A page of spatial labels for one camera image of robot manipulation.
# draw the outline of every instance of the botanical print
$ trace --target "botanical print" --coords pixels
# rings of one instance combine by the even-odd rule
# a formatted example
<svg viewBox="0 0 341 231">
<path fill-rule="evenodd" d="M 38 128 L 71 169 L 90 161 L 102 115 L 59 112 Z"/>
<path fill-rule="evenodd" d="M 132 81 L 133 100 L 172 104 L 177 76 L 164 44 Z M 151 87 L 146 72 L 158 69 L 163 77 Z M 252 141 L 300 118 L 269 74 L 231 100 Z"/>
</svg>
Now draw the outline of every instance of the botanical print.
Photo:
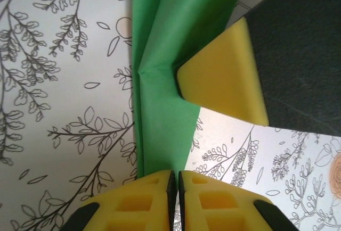
<svg viewBox="0 0 341 231">
<path fill-rule="evenodd" d="M 173 231 L 181 231 L 180 206 L 175 210 Z"/>
<path fill-rule="evenodd" d="M 196 124 L 196 131 L 203 131 L 204 129 L 202 128 L 202 125 L 203 123 L 201 119 L 198 117 L 197 124 Z M 192 145 L 191 145 L 191 152 L 193 152 L 194 149 L 199 149 L 199 148 L 200 148 L 199 141 L 194 136 L 192 140 Z"/>
<path fill-rule="evenodd" d="M 27 13 L 13 12 L 12 0 L 0 3 L 6 3 L 0 13 L 0 163 L 12 166 L 11 155 L 24 150 L 19 142 L 20 130 L 26 126 L 22 117 L 34 114 L 39 122 L 51 109 L 46 101 L 48 93 L 40 85 L 58 81 L 55 74 L 60 68 L 40 55 L 47 43 L 41 40 L 44 34 L 39 31 L 39 22 Z"/>
<path fill-rule="evenodd" d="M 50 54 L 54 57 L 57 56 L 57 51 L 64 51 L 64 46 L 69 44 L 71 40 L 74 44 L 71 45 L 73 52 L 70 54 L 80 61 L 80 56 L 83 55 L 82 47 L 86 47 L 87 35 L 83 32 L 83 28 L 86 28 L 84 20 L 79 18 L 80 0 L 40 0 L 37 3 L 33 3 L 33 6 L 51 11 L 56 14 L 59 10 L 64 11 L 69 6 L 76 6 L 71 14 L 62 17 L 60 20 L 64 23 L 60 26 L 61 31 L 56 34 L 57 39 L 53 40 L 53 45 L 49 47 Z"/>
<path fill-rule="evenodd" d="M 244 142 L 233 153 L 229 152 L 229 145 L 226 144 L 208 150 L 203 154 L 202 160 L 210 163 L 200 165 L 195 171 L 218 180 L 223 180 L 226 174 L 233 174 L 232 180 L 229 183 L 242 187 L 247 173 L 253 169 L 255 156 L 259 148 L 259 141 L 252 137 L 253 129 L 254 126 Z"/>
<path fill-rule="evenodd" d="M 299 230 L 341 229 L 341 138 L 199 116 L 187 169 L 268 197 Z"/>
<path fill-rule="evenodd" d="M 131 0 L 25 1 L 0 0 L 0 229 L 59 230 L 136 179 Z"/>
</svg>

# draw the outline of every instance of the rectangular cutout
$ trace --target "rectangular cutout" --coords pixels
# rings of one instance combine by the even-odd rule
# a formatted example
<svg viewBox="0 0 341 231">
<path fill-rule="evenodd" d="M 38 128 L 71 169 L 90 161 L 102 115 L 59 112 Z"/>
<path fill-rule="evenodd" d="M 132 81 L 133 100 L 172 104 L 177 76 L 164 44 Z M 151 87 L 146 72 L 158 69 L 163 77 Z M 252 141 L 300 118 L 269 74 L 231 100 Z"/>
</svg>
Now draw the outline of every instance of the rectangular cutout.
<svg viewBox="0 0 341 231">
<path fill-rule="evenodd" d="M 244 231 L 244 219 L 238 214 L 233 218 L 227 216 L 215 216 L 214 214 L 206 216 L 209 231 Z"/>
<path fill-rule="evenodd" d="M 117 211 L 150 211 L 153 197 L 151 195 L 129 195 L 117 206 Z"/>
<path fill-rule="evenodd" d="M 199 200 L 203 209 L 227 209 L 237 208 L 234 197 L 227 192 L 202 192 Z"/>
<path fill-rule="evenodd" d="M 144 222 L 121 221 L 110 223 L 105 231 L 145 231 Z"/>
</svg>

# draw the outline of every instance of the branch drawing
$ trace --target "branch drawing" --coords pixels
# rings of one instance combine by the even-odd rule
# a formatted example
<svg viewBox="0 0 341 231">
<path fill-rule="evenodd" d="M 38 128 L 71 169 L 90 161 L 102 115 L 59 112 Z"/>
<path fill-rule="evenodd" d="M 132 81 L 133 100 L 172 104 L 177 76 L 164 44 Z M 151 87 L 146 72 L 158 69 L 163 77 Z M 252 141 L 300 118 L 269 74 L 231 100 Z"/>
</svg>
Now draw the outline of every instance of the branch drawing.
<svg viewBox="0 0 341 231">
<path fill-rule="evenodd" d="M 99 160 L 89 173 L 69 180 L 71 183 L 79 184 L 69 199 L 62 200 L 53 197 L 49 191 L 45 191 L 35 207 L 22 205 L 21 210 L 28 217 L 28 220 L 22 224 L 16 220 L 11 220 L 13 229 L 16 231 L 34 231 L 47 226 L 49 230 L 61 228 L 65 222 L 65 213 L 76 199 L 85 201 L 100 193 L 103 187 L 114 181 L 112 174 L 101 169 L 101 164 L 117 144 L 121 146 L 122 157 L 127 158 L 131 165 L 135 165 L 135 144 L 125 143 L 124 141 L 124 136 L 133 126 L 134 122 L 129 121 L 126 113 L 123 114 L 122 121 L 119 122 L 96 116 L 94 109 L 90 106 L 82 118 L 78 117 L 76 121 L 68 123 L 60 131 L 56 127 L 49 130 L 48 136 L 52 138 L 55 149 L 60 146 L 61 139 L 65 138 L 75 143 L 79 154 L 84 151 L 85 144 L 97 147 Z M 128 180 L 135 179 L 136 173 L 135 168 Z"/>
<path fill-rule="evenodd" d="M 203 123 L 202 123 L 200 117 L 198 117 L 197 124 L 196 124 L 196 131 L 203 131 L 203 128 L 201 125 L 203 125 Z M 199 141 L 197 139 L 193 138 L 192 145 L 191 145 L 191 152 L 193 152 L 193 150 L 195 148 L 199 149 L 200 145 L 199 145 Z"/>
<path fill-rule="evenodd" d="M 41 102 L 48 94 L 37 88 L 45 81 L 57 81 L 54 75 L 60 71 L 56 62 L 40 56 L 39 51 L 46 46 L 40 38 L 39 23 L 29 19 L 23 12 L 11 12 L 12 0 L 7 1 L 0 13 L 0 162 L 13 165 L 8 153 L 22 152 L 24 148 L 17 141 L 22 135 L 17 131 L 24 129 L 21 122 L 24 112 L 16 106 L 25 105 L 29 114 L 35 114 L 36 121 L 43 119 L 51 107 Z M 8 94 L 17 94 L 13 103 L 5 104 Z"/>
<path fill-rule="evenodd" d="M 60 20 L 64 23 L 60 26 L 61 32 L 57 33 L 57 39 L 52 41 L 53 45 L 49 47 L 50 54 L 54 57 L 57 56 L 57 51 L 64 51 L 64 46 L 69 44 L 69 40 L 74 42 L 71 48 L 74 49 L 70 54 L 80 61 L 80 56 L 83 55 L 83 50 L 81 48 L 86 48 L 87 34 L 83 32 L 82 28 L 86 28 L 87 25 L 84 20 L 78 17 L 79 3 L 80 0 L 40 0 L 42 3 L 34 3 L 33 6 L 36 8 L 48 11 L 51 10 L 52 13 L 56 14 L 58 10 L 64 11 L 68 6 L 74 6 L 76 8 L 73 14 L 68 14 L 62 17 Z"/>
<path fill-rule="evenodd" d="M 196 168 L 196 172 L 215 179 L 222 180 L 230 171 L 233 174 L 230 184 L 242 187 L 246 174 L 253 169 L 255 156 L 259 148 L 259 141 L 253 140 L 252 131 L 248 133 L 243 144 L 232 155 L 228 155 L 228 147 L 223 144 L 221 147 L 213 148 L 202 156 L 204 161 L 213 161 L 214 165 L 207 168 L 206 164 Z"/>
<path fill-rule="evenodd" d="M 286 180 L 286 194 L 290 196 L 290 200 L 294 203 L 294 208 L 292 218 L 290 221 L 297 227 L 300 228 L 301 223 L 310 217 L 317 216 L 317 223 L 313 226 L 314 231 L 319 231 L 324 227 L 337 228 L 340 229 L 341 225 L 338 224 L 336 217 L 334 216 L 333 207 L 336 206 L 331 203 L 329 212 L 324 212 L 319 209 L 319 199 L 324 197 L 326 183 L 323 182 L 323 175 L 321 174 L 318 178 L 314 177 L 311 181 L 311 174 L 314 167 L 311 166 L 311 160 L 301 165 L 301 170 L 299 172 L 300 178 L 296 178 L 295 175 L 288 180 Z M 312 185 L 313 194 L 307 195 L 308 186 Z"/>
<path fill-rule="evenodd" d="M 131 96 L 129 98 L 129 108 L 133 112 L 133 93 L 132 93 L 132 66 L 124 67 L 124 71 L 122 69 L 117 69 L 117 73 L 113 76 L 114 78 L 119 78 L 119 84 L 122 85 L 122 90 L 129 90 L 131 92 Z"/>
<path fill-rule="evenodd" d="M 272 162 L 272 178 L 276 182 L 279 179 L 283 179 L 289 172 L 288 162 L 293 160 L 292 166 L 294 169 L 299 165 L 299 160 L 304 155 L 304 150 L 306 149 L 305 140 L 308 138 L 309 133 L 304 133 L 300 131 L 294 131 L 292 138 L 297 137 L 298 143 L 293 143 L 293 151 L 289 148 L 284 150 L 284 153 L 276 155 Z"/>
<path fill-rule="evenodd" d="M 137 179 L 137 168 L 134 168 L 134 169 L 132 170 L 132 172 L 130 173 L 130 177 L 127 178 L 127 179 L 125 179 L 125 180 L 122 182 L 122 185 L 125 185 L 125 184 L 127 184 L 127 183 L 130 183 L 130 182 L 132 182 L 132 181 L 134 181 L 134 180 L 136 180 L 136 179 Z"/>
</svg>

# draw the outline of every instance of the yellow foam wedge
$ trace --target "yellow foam wedge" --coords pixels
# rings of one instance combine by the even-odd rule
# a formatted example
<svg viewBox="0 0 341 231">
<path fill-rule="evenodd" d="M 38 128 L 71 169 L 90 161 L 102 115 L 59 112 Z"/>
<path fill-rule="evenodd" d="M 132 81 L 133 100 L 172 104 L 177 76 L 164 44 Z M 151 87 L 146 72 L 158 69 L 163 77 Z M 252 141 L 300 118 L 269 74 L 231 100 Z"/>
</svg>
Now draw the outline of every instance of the yellow foam wedge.
<svg viewBox="0 0 341 231">
<path fill-rule="evenodd" d="M 173 171 L 156 172 L 87 200 L 63 230 L 169 231 L 176 191 Z"/>
<path fill-rule="evenodd" d="M 261 195 L 193 171 L 181 171 L 179 186 L 186 231 L 272 231 L 254 206 L 272 205 Z"/>
<path fill-rule="evenodd" d="M 245 18 L 180 67 L 182 96 L 205 108 L 268 126 L 261 84 Z"/>
</svg>

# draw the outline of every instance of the printed flower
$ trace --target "printed flower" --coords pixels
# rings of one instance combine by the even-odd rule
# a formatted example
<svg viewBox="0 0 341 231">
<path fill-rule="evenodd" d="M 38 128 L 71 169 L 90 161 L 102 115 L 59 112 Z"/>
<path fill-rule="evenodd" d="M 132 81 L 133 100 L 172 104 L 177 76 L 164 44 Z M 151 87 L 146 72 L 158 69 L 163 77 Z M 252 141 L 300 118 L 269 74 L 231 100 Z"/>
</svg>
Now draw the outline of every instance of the printed flower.
<svg viewBox="0 0 341 231">
<path fill-rule="evenodd" d="M 330 167 L 331 191 L 341 199 L 341 153 L 337 154 Z"/>
</svg>

